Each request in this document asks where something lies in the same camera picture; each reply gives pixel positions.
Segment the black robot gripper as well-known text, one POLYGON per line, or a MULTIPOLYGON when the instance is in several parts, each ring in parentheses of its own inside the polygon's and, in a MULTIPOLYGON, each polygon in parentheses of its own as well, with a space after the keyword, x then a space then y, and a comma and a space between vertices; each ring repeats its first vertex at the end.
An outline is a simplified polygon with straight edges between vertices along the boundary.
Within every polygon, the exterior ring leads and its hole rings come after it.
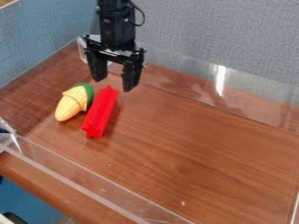
POLYGON ((100 41, 86 34, 86 59, 96 82, 108 77, 108 60, 122 67, 122 88, 130 91, 138 84, 144 68, 145 49, 136 43, 136 28, 145 23, 145 14, 132 0, 97 0, 100 41), (108 50, 116 57, 108 56, 108 50))

